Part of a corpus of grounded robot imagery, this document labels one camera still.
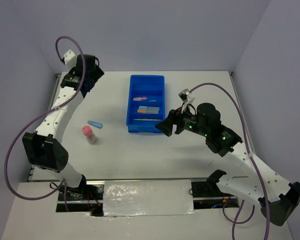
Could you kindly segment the orange cap grey highlighter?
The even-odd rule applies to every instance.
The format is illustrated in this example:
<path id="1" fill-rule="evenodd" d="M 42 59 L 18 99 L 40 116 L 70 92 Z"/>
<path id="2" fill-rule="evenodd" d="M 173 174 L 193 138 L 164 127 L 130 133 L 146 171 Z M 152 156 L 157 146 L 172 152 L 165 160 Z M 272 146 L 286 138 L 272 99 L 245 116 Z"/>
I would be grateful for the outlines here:
<path id="1" fill-rule="evenodd" d="M 157 110 L 157 109 L 143 109 L 143 108 L 139 108 L 137 110 L 137 113 L 139 113 L 139 114 L 158 114 L 159 110 Z"/>

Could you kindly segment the blue cap clear highlighter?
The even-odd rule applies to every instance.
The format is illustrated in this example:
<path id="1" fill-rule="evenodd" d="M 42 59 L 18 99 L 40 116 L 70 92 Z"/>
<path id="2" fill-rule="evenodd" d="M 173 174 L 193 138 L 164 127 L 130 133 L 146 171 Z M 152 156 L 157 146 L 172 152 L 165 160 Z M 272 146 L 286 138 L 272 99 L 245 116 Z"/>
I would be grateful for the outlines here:
<path id="1" fill-rule="evenodd" d="M 143 106 L 143 105 L 139 106 L 138 109 L 142 109 L 142 110 L 153 110 L 153 111 L 159 111 L 159 110 L 160 110 L 160 108 L 157 107 L 157 106 Z"/>

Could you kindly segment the red pink highlighter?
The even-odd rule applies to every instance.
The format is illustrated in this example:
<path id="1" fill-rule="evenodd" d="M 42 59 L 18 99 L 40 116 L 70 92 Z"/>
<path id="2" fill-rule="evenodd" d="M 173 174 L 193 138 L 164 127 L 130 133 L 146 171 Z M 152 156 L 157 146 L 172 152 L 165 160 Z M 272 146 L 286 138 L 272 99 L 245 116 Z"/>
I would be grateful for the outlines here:
<path id="1" fill-rule="evenodd" d="M 94 134 L 93 130 L 91 129 L 90 126 L 84 126 L 82 128 L 82 133 L 84 134 L 84 136 L 86 137 L 87 141 L 90 143 L 90 144 L 95 144 L 97 142 L 97 137 L 96 135 Z"/>

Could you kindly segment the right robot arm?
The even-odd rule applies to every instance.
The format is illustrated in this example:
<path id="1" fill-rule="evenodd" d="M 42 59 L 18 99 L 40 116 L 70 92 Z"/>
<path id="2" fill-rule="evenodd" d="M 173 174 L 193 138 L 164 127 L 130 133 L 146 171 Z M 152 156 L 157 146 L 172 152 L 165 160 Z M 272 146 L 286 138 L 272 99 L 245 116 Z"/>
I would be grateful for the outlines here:
<path id="1" fill-rule="evenodd" d="M 248 152 L 242 138 L 222 124 L 221 114 L 213 104 L 201 103 L 195 114 L 188 108 L 172 109 L 155 128 L 168 137 L 184 130 L 203 136 L 213 153 L 244 172 L 244 177 L 234 177 L 224 170 L 215 170 L 207 179 L 211 195 L 228 193 L 259 206 L 261 213 L 276 226 L 282 226 L 299 205 L 300 182 L 285 179 Z"/>

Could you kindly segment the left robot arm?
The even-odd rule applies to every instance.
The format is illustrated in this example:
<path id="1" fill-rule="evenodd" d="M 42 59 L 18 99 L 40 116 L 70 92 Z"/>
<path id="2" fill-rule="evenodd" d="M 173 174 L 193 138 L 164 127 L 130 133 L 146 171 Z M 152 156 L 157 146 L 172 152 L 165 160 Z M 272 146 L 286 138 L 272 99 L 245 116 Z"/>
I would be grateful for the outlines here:
<path id="1" fill-rule="evenodd" d="M 69 50 L 63 60 L 69 72 L 60 83 L 52 112 L 33 133 L 23 135 L 22 143 L 30 164 L 50 172 L 60 181 L 64 180 L 66 185 L 60 190 L 82 200 L 89 192 L 87 180 L 71 166 L 62 138 L 73 113 L 104 72 L 94 55 L 75 55 Z"/>

